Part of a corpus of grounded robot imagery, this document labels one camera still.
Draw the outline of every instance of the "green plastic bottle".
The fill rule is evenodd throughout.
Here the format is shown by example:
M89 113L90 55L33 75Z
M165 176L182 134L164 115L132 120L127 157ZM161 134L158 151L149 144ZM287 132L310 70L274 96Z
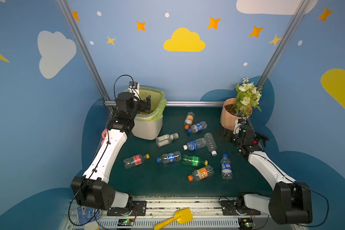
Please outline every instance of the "green plastic bottle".
M191 166L204 166L208 164L207 160L203 160L199 156L189 156L189 155L183 155L183 164L188 164Z

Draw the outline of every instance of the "trash can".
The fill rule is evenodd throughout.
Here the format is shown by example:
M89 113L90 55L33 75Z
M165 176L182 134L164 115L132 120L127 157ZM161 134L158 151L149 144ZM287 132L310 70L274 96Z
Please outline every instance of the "trash can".
M149 95L151 95L151 110L137 114L132 133L142 139L154 140L162 128L162 112L167 101L163 91L141 86L139 89L140 98L145 100Z

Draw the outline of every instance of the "shovel handle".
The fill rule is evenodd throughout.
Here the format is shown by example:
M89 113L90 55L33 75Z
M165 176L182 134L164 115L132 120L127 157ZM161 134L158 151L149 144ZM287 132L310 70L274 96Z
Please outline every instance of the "shovel handle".
M174 221L174 218L170 218L168 220L162 221L154 226L154 230L160 230L161 228L165 227L166 225L170 224Z

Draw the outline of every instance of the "bottle label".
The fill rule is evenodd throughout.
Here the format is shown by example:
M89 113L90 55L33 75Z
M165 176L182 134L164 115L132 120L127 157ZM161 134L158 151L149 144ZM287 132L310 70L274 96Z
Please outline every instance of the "bottle label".
M135 165L142 164L142 160L140 159L139 155L134 156L134 162L135 162Z
M229 163L222 163L221 164L221 169L224 170L224 169L229 169L231 170L231 165Z
M202 124L201 123L197 123L196 124L198 131L201 131L203 129Z
M198 149L197 142L195 140L189 141L188 143L189 143L189 150L190 151Z
M202 175L202 179L208 177L208 172L206 168L199 169L199 172Z
M169 162L175 161L174 153L169 153L169 154L167 154L167 160L168 160Z
M186 119L189 119L189 120L193 121L193 116L188 115L188 116L186 116Z
M169 139L169 138L170 138L170 137L169 137L168 134L158 137L159 141L161 141L161 140L166 140L166 139Z
M192 166L198 166L198 157L197 156L192 157Z

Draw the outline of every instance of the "yellow shovel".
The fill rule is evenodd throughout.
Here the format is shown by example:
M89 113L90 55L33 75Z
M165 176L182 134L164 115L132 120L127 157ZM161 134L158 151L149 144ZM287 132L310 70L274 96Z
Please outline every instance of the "yellow shovel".
M180 224L185 224L186 222L192 221L193 215L191 213L191 210L189 208L176 210L175 216L173 218L170 218L168 220L165 220L165 221L162 221L161 223L156 224L154 226L154 230L160 230L161 228L170 224L174 220L176 220Z

